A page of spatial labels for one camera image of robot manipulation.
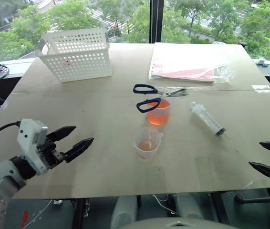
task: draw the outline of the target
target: white cable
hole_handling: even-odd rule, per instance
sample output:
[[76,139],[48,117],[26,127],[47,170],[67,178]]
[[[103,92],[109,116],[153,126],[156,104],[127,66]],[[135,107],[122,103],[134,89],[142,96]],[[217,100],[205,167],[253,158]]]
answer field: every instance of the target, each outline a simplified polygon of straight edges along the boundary
[[169,195],[167,194],[166,199],[162,200],[162,199],[158,199],[160,202],[166,202],[169,199]]
[[25,229],[26,227],[28,227],[33,221],[35,221],[35,219],[40,216],[40,214],[42,214],[46,208],[51,204],[52,199],[49,201],[49,203],[46,205],[46,207],[44,207],[44,209],[42,211],[39,212],[39,214],[36,215],[36,217],[33,218],[33,220],[31,220],[25,227],[23,227],[23,229]]
[[164,205],[162,205],[161,202],[159,201],[159,199],[158,199],[155,195],[152,195],[152,196],[155,197],[155,199],[157,200],[158,204],[159,204],[161,207],[163,207],[164,209],[166,209],[166,210],[168,210],[168,211],[170,211],[170,212],[173,212],[174,214],[180,216],[180,214],[178,214],[177,212],[175,212],[175,211],[173,211],[173,210],[171,210],[171,209],[165,207]]

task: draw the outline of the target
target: wooden table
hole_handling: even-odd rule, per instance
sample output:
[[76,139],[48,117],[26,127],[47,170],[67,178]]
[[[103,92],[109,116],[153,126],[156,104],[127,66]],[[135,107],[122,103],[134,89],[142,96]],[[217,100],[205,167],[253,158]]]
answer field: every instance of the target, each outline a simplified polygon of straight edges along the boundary
[[[200,192],[270,187],[270,178],[248,161],[270,166],[270,93],[252,85],[269,85],[240,45],[200,45],[197,52],[218,52],[232,61],[236,76],[213,84],[213,91],[190,91],[175,97],[169,121],[157,128],[164,134],[155,158],[146,162],[132,147],[136,130],[150,125],[135,104],[136,83],[154,86],[210,86],[181,80],[148,80],[152,44],[111,44],[113,76],[61,83],[39,58],[28,69],[0,110],[0,126],[32,118],[53,131],[77,128],[58,142],[66,151],[78,141],[93,144],[71,163],[28,181],[16,198],[88,198],[152,193]],[[191,113],[191,102],[203,104],[227,129],[212,136]],[[17,128],[0,132],[0,161],[20,155]]]

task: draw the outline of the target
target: blue scissor handle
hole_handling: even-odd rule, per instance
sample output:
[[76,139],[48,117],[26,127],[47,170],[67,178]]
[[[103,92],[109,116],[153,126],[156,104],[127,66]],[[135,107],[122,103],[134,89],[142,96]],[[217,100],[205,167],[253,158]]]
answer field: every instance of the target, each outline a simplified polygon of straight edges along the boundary
[[[149,112],[149,111],[152,111],[152,110],[156,109],[159,106],[161,101],[162,100],[160,98],[147,99],[147,100],[145,100],[145,101],[143,101],[141,103],[137,103],[136,107],[141,113],[145,113],[145,112]],[[157,104],[155,106],[153,106],[153,107],[150,107],[150,108],[145,109],[145,110],[140,108],[140,106],[142,106],[142,105],[149,104],[149,103],[154,103],[154,102],[156,102]]]
[[[147,90],[147,91],[139,91],[137,90],[137,87],[146,87],[146,88],[150,88],[151,90]],[[148,84],[135,84],[134,88],[133,88],[133,92],[137,93],[137,94],[156,94],[158,92],[158,90]]]

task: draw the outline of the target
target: white plastic basket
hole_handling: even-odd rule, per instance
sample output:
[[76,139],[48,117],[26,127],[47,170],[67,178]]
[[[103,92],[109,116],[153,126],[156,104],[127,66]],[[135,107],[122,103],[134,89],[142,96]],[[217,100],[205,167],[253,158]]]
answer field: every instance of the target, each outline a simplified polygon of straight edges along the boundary
[[104,28],[52,32],[42,35],[38,56],[61,82],[112,75]]

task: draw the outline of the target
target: clear plastic sheet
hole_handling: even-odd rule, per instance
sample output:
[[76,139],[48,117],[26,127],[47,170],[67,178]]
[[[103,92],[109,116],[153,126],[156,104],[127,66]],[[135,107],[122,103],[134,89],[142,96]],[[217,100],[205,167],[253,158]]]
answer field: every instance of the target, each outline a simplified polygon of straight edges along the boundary
[[226,83],[235,76],[228,59],[219,52],[199,52],[189,44],[156,43],[150,65],[149,80],[185,79]]

